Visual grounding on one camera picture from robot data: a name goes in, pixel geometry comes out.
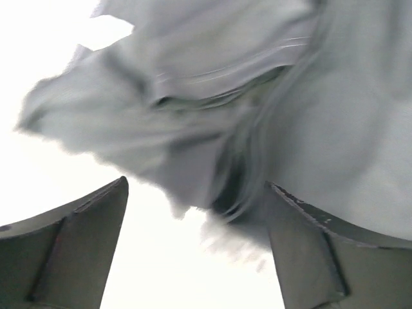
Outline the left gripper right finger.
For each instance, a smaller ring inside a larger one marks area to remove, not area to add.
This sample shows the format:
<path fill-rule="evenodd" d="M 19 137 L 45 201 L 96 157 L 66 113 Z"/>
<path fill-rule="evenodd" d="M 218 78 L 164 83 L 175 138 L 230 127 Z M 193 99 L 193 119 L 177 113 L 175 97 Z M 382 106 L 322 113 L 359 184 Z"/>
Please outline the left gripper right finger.
<path fill-rule="evenodd" d="M 266 183 L 270 244 L 287 309 L 411 307 L 411 242 L 351 224 Z"/>

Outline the dark grey t-shirt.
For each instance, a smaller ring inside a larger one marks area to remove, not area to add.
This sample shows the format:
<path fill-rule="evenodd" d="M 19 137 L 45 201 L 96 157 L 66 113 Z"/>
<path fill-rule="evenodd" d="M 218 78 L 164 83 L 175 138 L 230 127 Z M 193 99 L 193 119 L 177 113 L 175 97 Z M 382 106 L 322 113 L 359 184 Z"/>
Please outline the dark grey t-shirt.
<path fill-rule="evenodd" d="M 132 32 L 29 92 L 18 128 L 260 216 L 265 182 L 411 239 L 410 1 L 104 1 Z"/>

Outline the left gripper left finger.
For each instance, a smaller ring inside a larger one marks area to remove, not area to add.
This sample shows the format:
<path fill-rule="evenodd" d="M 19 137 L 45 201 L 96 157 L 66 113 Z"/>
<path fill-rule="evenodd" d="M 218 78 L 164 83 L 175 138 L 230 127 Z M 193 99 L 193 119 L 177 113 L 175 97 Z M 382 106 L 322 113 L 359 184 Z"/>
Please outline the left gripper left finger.
<path fill-rule="evenodd" d="M 126 211 L 126 177 L 1 227 L 1 308 L 100 308 Z"/>

